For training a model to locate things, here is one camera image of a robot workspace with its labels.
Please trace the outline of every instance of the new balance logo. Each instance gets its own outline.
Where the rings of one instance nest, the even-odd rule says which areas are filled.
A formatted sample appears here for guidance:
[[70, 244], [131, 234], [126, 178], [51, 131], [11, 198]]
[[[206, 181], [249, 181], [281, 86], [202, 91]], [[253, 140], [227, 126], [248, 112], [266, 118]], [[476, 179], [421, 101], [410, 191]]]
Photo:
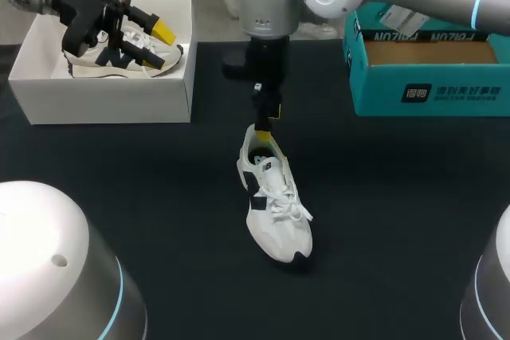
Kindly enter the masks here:
[[126, 69], [132, 61], [132, 57], [128, 55], [121, 56], [119, 49], [105, 48], [97, 57], [96, 64], [104, 67], [106, 64], [112, 63], [112, 66], [115, 68]]

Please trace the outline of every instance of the shoe tongue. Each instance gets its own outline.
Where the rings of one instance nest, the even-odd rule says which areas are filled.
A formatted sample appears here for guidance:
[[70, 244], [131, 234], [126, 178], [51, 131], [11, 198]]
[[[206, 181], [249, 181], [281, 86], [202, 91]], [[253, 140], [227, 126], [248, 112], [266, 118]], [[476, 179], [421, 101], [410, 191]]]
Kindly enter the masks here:
[[273, 192], [280, 192], [287, 188], [283, 172], [283, 166], [278, 158], [270, 157], [262, 161], [259, 165], [262, 177], [267, 186]]

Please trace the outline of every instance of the teal shoe box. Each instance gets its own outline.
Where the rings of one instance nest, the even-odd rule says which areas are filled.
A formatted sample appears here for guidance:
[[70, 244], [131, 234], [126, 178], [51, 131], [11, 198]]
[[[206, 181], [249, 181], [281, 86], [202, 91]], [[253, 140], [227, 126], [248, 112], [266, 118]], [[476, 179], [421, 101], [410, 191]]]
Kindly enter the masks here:
[[486, 41], [488, 39], [488, 33], [434, 18], [429, 19], [415, 34], [407, 37], [381, 23], [390, 8], [391, 5], [387, 3], [370, 2], [356, 11], [358, 19], [363, 21], [365, 41]]
[[510, 115], [510, 38], [365, 41], [354, 13], [343, 51], [358, 115]]

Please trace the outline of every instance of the white shoe box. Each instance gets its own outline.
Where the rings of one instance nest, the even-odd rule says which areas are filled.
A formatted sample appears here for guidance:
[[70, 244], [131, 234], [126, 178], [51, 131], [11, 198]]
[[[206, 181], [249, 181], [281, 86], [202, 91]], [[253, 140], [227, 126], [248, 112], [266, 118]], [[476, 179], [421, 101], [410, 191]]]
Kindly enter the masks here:
[[32, 124], [189, 123], [197, 55], [191, 0], [133, 0], [161, 17], [184, 48], [167, 76], [74, 79], [61, 50], [65, 26], [38, 15], [9, 76], [10, 86]]

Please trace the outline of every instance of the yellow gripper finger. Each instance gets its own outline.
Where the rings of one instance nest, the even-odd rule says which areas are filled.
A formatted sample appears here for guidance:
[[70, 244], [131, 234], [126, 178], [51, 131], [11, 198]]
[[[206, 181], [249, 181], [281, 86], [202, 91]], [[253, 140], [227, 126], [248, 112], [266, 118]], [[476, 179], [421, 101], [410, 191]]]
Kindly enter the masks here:
[[156, 22], [156, 24], [154, 24], [151, 36], [168, 45], [174, 44], [176, 38], [174, 33], [170, 31], [170, 29], [165, 25], [165, 23], [163, 23], [161, 18]]

